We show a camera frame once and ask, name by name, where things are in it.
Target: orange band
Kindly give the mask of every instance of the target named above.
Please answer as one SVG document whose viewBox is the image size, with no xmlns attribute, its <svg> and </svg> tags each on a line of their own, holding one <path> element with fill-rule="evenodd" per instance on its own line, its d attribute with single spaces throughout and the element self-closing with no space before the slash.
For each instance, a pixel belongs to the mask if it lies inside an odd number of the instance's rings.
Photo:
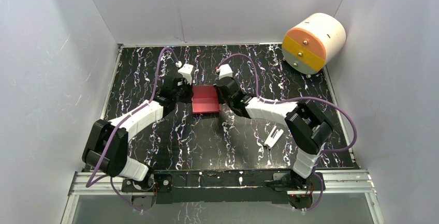
<svg viewBox="0 0 439 224">
<path fill-rule="evenodd" d="M 295 42 L 301 44 L 304 48 L 314 53 L 321 59 L 323 60 L 326 59 L 325 46 L 323 46 L 323 43 L 317 37 L 315 37 L 312 33 L 308 32 L 307 30 L 295 27 L 288 30 L 285 36 L 288 36 Z"/>
</svg>

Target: cable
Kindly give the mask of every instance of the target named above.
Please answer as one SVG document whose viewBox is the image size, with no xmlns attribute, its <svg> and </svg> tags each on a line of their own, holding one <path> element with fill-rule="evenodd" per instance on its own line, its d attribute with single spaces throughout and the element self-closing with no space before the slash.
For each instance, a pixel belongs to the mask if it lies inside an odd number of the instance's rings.
<svg viewBox="0 0 439 224">
<path fill-rule="evenodd" d="M 94 185 L 96 182 L 98 182 L 98 181 L 101 180 L 102 178 L 106 177 L 106 175 L 103 175 L 103 176 L 100 176 L 100 177 L 99 177 L 98 179 L 96 179 L 95 181 L 93 181 L 94 177 L 96 176 L 97 171 L 98 171 L 99 168 L 100 168 L 100 165 L 102 164 L 102 162 L 103 162 L 103 160 L 104 160 L 104 158 L 105 158 L 105 155 L 107 154 L 108 147 L 110 146 L 111 141 L 113 140 L 114 135 L 116 134 L 116 132 L 117 132 L 117 130 L 120 128 L 120 126 L 121 126 L 125 121 L 127 121 L 127 120 L 128 120 L 133 114 L 139 112 L 140 110 L 142 110 L 143 108 L 145 108 L 146 106 L 148 106 L 149 103 L 151 103 L 151 101 L 154 99 L 155 91 L 156 91 L 156 88 L 157 88 L 158 72 L 159 72 L 159 69 L 160 69 L 160 62 L 162 61 L 163 54 L 164 54 L 166 51 L 170 52 L 170 53 L 173 55 L 173 57 L 175 58 L 175 60 L 176 60 L 177 62 L 179 62 L 179 59 L 177 58 L 176 54 L 174 53 L 174 51 L 173 51 L 170 47 L 164 47 L 164 48 L 162 49 L 162 51 L 160 52 L 160 55 L 158 56 L 157 66 L 155 67 L 155 79 L 154 79 L 154 85 L 153 85 L 153 91 L 152 91 L 151 98 L 149 99 L 149 101 L 148 101 L 147 103 L 141 105 L 138 109 L 134 110 L 131 114 L 128 114 L 125 118 L 123 118 L 123 119 L 122 119 L 122 120 L 121 120 L 121 121 L 120 121 L 120 122 L 114 127 L 113 131 L 112 131 L 111 134 L 110 134 L 110 137 L 108 138 L 107 144 L 105 145 L 104 150 L 102 151 L 102 154 L 101 154 L 101 156 L 100 156 L 100 158 L 99 158 L 99 160 L 98 160 L 98 162 L 97 162 L 97 164 L 96 164 L 96 166 L 95 166 L 95 168 L 94 168 L 94 170 L 93 170 L 93 172 L 92 172 L 92 175 L 90 176 L 89 180 L 88 180 L 87 183 L 85 184 L 85 187 L 86 187 L 86 188 L 91 187 L 91 186 Z M 114 192 L 116 192 L 116 194 L 118 194 L 118 196 L 119 196 L 120 198 L 122 198 L 122 199 L 123 199 L 126 203 L 128 203 L 129 205 L 133 206 L 134 209 L 140 211 L 141 213 L 143 212 L 142 209 L 140 209 L 140 208 L 138 208 L 138 207 L 135 207 L 135 206 L 132 205 L 130 202 L 128 202 L 128 201 L 127 201 L 127 200 L 126 200 L 126 199 L 125 199 L 125 198 L 124 198 L 124 197 L 123 197 L 123 196 L 122 196 L 122 195 L 116 190 L 116 188 L 115 188 L 114 185 L 113 185 L 113 179 L 112 179 L 112 178 L 110 179 L 110 183 L 111 183 L 111 186 L 112 186 Z"/>
<path fill-rule="evenodd" d="M 323 196 L 323 180 L 321 179 L 321 177 L 317 173 L 313 172 L 313 175 L 318 177 L 318 179 L 320 180 L 320 195 L 318 196 L 316 203 L 309 208 L 305 208 L 304 209 L 305 211 L 309 211 L 309 210 L 312 210 L 313 208 L 315 208 L 318 205 L 318 203 L 320 202 L 321 197 Z"/>
<path fill-rule="evenodd" d="M 110 184 L 111 184 L 111 188 L 113 188 L 114 192 L 116 192 L 116 194 L 118 194 L 118 196 L 119 196 L 124 202 L 126 202 L 128 205 L 130 205 L 130 206 L 131 206 L 132 208 L 134 208 L 135 210 L 139 211 L 141 215 L 143 214 L 143 209 L 139 208 L 138 206 L 135 206 L 135 205 L 132 204 L 130 201 L 128 201 L 125 197 L 123 197 L 122 194 L 119 193 L 119 191 L 118 191 L 118 190 L 116 189 L 116 187 L 114 186 L 113 178 L 112 178 L 112 177 L 110 177 Z M 146 213 L 147 215 L 151 216 L 151 217 L 154 217 L 153 215 L 151 215 L 151 214 L 148 213 L 148 212 L 145 212 L 145 213 Z"/>
<path fill-rule="evenodd" d="M 256 89 L 255 89 L 256 97 L 257 97 L 259 100 L 261 100 L 262 102 L 264 102 L 264 103 L 268 103 L 268 104 L 277 104 L 277 103 L 292 102 L 292 101 L 301 101 L 301 100 L 312 100 L 312 101 L 318 101 L 318 102 L 324 103 L 324 104 L 326 104 L 326 105 L 328 105 L 328 106 L 330 106 L 330 107 L 335 108 L 336 110 L 338 110 L 340 113 L 342 113 L 342 114 L 346 117 L 346 119 L 349 121 L 350 125 L 352 126 L 352 130 L 353 130 L 353 133 L 354 133 L 354 136 L 353 136 L 353 138 L 352 138 L 352 141 L 350 142 L 350 144 L 349 144 L 348 146 L 346 146 L 346 147 L 344 147 L 344 148 L 341 148 L 341 149 L 334 149 L 334 150 L 323 150 L 323 151 L 322 151 L 323 153 L 340 153 L 340 152 L 345 152 L 345 151 L 349 150 L 352 146 L 354 146 L 355 142 L 357 142 L 357 127 L 355 126 L 354 121 L 351 119 L 351 117 L 350 117 L 350 116 L 349 116 L 344 110 L 342 110 L 339 106 L 337 106 L 337 105 L 335 105 L 335 104 L 333 104 L 333 103 L 331 103 L 331 102 L 329 102 L 329 101 L 326 101 L 326 100 L 323 100 L 323 99 L 320 99 L 320 98 L 317 98 L 317 97 L 311 97 L 311 96 L 295 97 L 295 98 L 286 99 L 286 100 L 280 100 L 280 101 L 273 101 L 273 100 L 268 100 L 268 99 L 264 99 L 264 98 L 262 98 L 262 97 L 260 96 L 260 94 L 259 94 L 259 82 L 258 82 L 258 81 L 259 81 L 259 77 L 258 77 L 258 75 L 257 75 L 256 66 L 255 66 L 255 64 L 253 63 L 253 60 L 252 60 L 249 56 L 247 56 L 247 55 L 245 55 L 245 54 L 242 54 L 242 53 L 235 53 L 235 54 L 232 54 L 232 55 L 228 56 L 225 60 L 223 60 L 223 61 L 220 62 L 220 64 L 218 65 L 218 67 L 221 66 L 222 64 L 224 64 L 225 62 L 229 61 L 232 57 L 234 57 L 234 56 L 238 56 L 238 55 L 243 56 L 243 57 L 246 58 L 248 61 L 250 61 L 250 63 L 252 64 L 252 67 L 253 67 L 253 73 L 254 73 L 254 75 L 255 75 L 255 77 L 256 77 Z"/>
</svg>

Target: white plastic part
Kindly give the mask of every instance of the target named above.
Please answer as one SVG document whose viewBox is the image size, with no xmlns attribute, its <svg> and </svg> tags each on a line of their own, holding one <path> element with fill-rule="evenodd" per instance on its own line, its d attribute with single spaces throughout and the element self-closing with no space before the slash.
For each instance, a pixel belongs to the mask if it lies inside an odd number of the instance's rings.
<svg viewBox="0 0 439 224">
<path fill-rule="evenodd" d="M 272 149 L 273 146 L 276 144 L 276 142 L 279 140 L 279 138 L 284 133 L 284 130 L 279 129 L 276 131 L 276 126 L 273 127 L 273 130 L 271 130 L 270 134 L 268 135 L 267 139 L 264 142 L 264 146 L 268 147 L 269 149 Z"/>
<path fill-rule="evenodd" d="M 142 129 L 163 117 L 163 106 L 156 101 L 152 101 L 148 106 L 144 107 L 142 110 L 133 115 L 132 113 L 139 109 L 140 106 L 122 115 L 121 117 L 110 120 L 111 124 L 116 126 L 127 115 L 132 115 L 120 126 L 120 128 L 124 127 L 128 131 L 128 140 L 131 140 Z"/>
<path fill-rule="evenodd" d="M 315 13 L 293 28 L 304 29 L 318 38 L 326 50 L 325 65 L 341 50 L 346 41 L 343 25 L 325 13 Z"/>
<path fill-rule="evenodd" d="M 292 170 L 303 178 L 309 177 L 313 172 L 313 167 L 315 166 L 317 159 L 320 157 L 323 147 L 325 147 L 325 144 L 321 146 L 317 155 L 308 154 L 302 149 L 298 148 L 297 159 L 292 167 Z"/>
<path fill-rule="evenodd" d="M 250 118 L 261 118 L 268 121 L 277 122 L 284 126 L 287 125 L 285 117 L 288 112 L 296 108 L 295 101 L 279 104 L 268 104 L 259 101 L 257 97 L 253 97 L 245 107 Z"/>
<path fill-rule="evenodd" d="M 225 65 L 221 65 L 218 69 L 217 72 L 219 73 L 219 79 L 224 78 L 224 77 L 233 77 L 233 71 L 230 68 L 229 64 L 225 64 Z"/>
<path fill-rule="evenodd" d="M 192 85 L 192 73 L 194 72 L 194 66 L 190 64 L 184 64 L 178 70 L 178 73 L 183 75 L 183 77 L 187 80 L 188 84 Z"/>
<path fill-rule="evenodd" d="M 136 181 L 142 181 L 148 172 L 148 166 L 134 160 L 130 157 L 127 158 L 126 164 L 119 176 L 126 178 L 132 178 Z"/>
</svg>

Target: yellow band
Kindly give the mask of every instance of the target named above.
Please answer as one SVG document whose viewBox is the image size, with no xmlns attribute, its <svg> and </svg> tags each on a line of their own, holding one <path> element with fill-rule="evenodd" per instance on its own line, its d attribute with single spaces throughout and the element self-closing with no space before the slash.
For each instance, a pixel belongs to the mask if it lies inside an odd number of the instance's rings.
<svg viewBox="0 0 439 224">
<path fill-rule="evenodd" d="M 316 71 L 321 70 L 323 68 L 323 65 L 325 65 L 324 59 L 305 49 L 305 47 L 295 42 L 288 36 L 284 37 L 284 41 L 282 42 L 282 48 Z"/>
</svg>

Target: white arm segment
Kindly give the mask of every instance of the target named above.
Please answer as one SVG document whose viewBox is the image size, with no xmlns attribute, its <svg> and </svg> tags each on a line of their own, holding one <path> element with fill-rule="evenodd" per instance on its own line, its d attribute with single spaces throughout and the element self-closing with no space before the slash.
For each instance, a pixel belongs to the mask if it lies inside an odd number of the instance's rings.
<svg viewBox="0 0 439 224">
<path fill-rule="evenodd" d="M 116 126 L 127 115 L 132 115 L 120 126 L 120 128 L 124 127 L 128 131 L 128 140 L 131 140 L 142 129 L 163 118 L 163 106 L 158 104 L 156 101 L 152 101 L 148 106 L 144 107 L 139 112 L 132 114 L 132 112 L 138 108 L 140 108 L 140 106 L 116 119 L 110 120 L 111 124 Z"/>
<path fill-rule="evenodd" d="M 279 104 L 268 104 L 259 101 L 257 97 L 253 97 L 245 107 L 250 118 L 266 119 L 287 126 L 285 117 L 287 113 L 294 110 L 297 106 L 295 101 Z"/>
<path fill-rule="evenodd" d="M 135 110 L 139 109 L 146 102 L 147 101 L 144 101 L 140 106 L 131 110 L 130 112 L 118 118 L 110 120 L 111 124 L 113 126 L 116 126 L 127 115 L 131 115 L 131 117 L 120 126 L 120 128 L 125 128 L 128 131 L 128 141 L 131 140 L 142 129 L 148 127 L 150 124 L 158 121 L 163 117 L 163 107 L 156 101 L 152 101 L 148 106 L 133 114 Z M 140 163 L 135 159 L 127 157 L 125 167 L 119 174 L 119 176 L 132 178 L 136 181 L 142 181 L 145 178 L 147 172 L 148 167 L 146 165 Z"/>
<path fill-rule="evenodd" d="M 299 176 L 303 178 L 308 178 L 313 172 L 313 167 L 315 166 L 317 159 L 320 157 L 321 150 L 323 150 L 324 147 L 325 144 L 321 146 L 320 151 L 317 155 L 308 154 L 302 149 L 298 148 L 297 159 L 296 162 L 294 162 L 292 170 L 296 172 Z"/>
<path fill-rule="evenodd" d="M 136 181 L 143 181 L 148 172 L 148 167 L 139 161 L 127 157 L 126 164 L 119 176 L 132 178 Z"/>
</svg>

